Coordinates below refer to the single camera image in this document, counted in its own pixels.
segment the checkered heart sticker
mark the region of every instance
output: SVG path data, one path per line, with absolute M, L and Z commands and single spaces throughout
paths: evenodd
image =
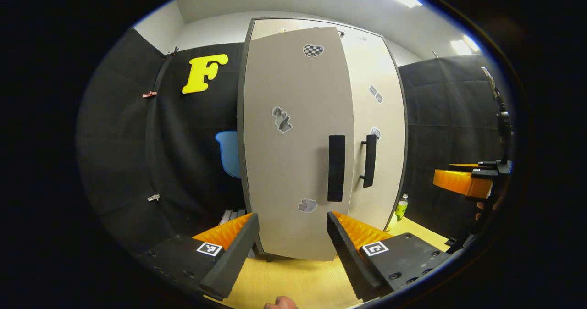
M 320 55 L 324 51 L 324 47 L 321 45 L 306 44 L 304 45 L 304 54 L 308 57 L 315 57 Z

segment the wooden floor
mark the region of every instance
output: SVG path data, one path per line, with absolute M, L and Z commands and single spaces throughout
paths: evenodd
M 444 244 L 446 238 L 407 218 L 388 231 L 393 236 L 404 232 L 442 251 L 449 248 Z M 345 309 L 362 303 L 354 296 L 338 256 L 334 261 L 247 258 L 230 296 L 221 303 L 237 309 L 262 309 L 265 303 L 275 303 L 277 296 L 291 297 L 299 309 Z

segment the white cabinet door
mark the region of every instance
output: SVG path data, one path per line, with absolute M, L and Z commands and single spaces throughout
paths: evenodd
M 348 213 L 356 142 L 339 34 L 314 28 L 253 39 L 244 77 L 241 174 L 262 248 L 332 260 L 327 212 Z M 341 202 L 327 200 L 330 135 L 346 139 Z
M 405 146 L 405 112 L 398 73 L 382 37 L 327 21 L 308 19 L 257 19 L 251 38 L 313 27 L 334 27 L 340 33 L 348 65 L 354 115 L 354 158 L 349 215 L 384 229 L 400 190 Z M 373 186 L 363 188 L 365 146 L 361 141 L 380 133 L 376 148 Z

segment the ceiling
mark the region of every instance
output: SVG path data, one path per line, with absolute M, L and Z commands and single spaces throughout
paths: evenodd
M 396 0 L 178 0 L 185 23 L 247 11 L 289 11 L 335 19 L 378 33 L 423 60 L 455 55 L 450 41 L 463 30 L 426 6 L 408 8 Z

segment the plastic bottle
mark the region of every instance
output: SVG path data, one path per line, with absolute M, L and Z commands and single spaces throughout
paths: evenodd
M 396 207 L 396 216 L 398 217 L 398 222 L 402 220 L 405 209 L 407 208 L 407 194 L 404 193 L 400 202 L 398 202 L 398 206 Z

